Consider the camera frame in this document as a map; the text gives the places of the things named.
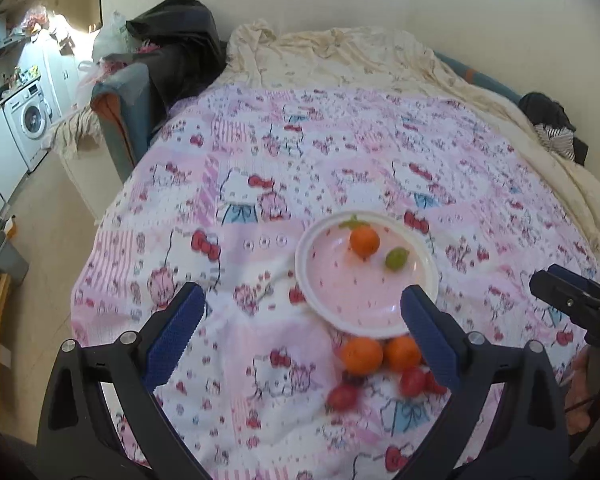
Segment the right hand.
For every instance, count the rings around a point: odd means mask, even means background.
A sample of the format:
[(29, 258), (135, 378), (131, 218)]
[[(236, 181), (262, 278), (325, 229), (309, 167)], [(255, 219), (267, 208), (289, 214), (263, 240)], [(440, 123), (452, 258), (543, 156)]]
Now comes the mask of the right hand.
[(572, 362), (571, 382), (565, 397), (566, 424), (570, 436), (587, 430), (591, 423), (588, 408), (584, 405), (584, 401), (590, 398), (588, 350), (589, 346), (583, 347)]

